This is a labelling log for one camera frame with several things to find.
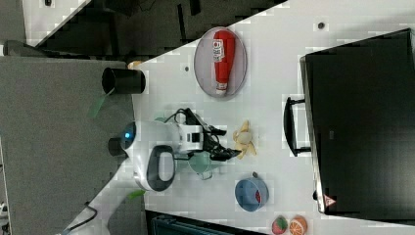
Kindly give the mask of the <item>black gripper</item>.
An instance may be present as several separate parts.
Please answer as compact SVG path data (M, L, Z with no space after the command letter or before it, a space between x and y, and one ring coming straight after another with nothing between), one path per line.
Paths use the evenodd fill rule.
M226 132L212 125L208 126L208 130L204 129L203 150L209 153L213 161L228 161L241 154L240 150L225 149L220 145L219 136L226 135Z

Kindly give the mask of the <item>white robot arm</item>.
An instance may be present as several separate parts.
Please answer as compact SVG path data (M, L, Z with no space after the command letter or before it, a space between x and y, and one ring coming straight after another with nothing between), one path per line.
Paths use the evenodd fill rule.
M226 162L240 152L220 145L224 135L203 122L133 121L121 132L119 147L126 154L112 179L85 205L85 209L59 235L111 235L109 220L134 192L162 192L175 176L175 162L187 154L206 153Z

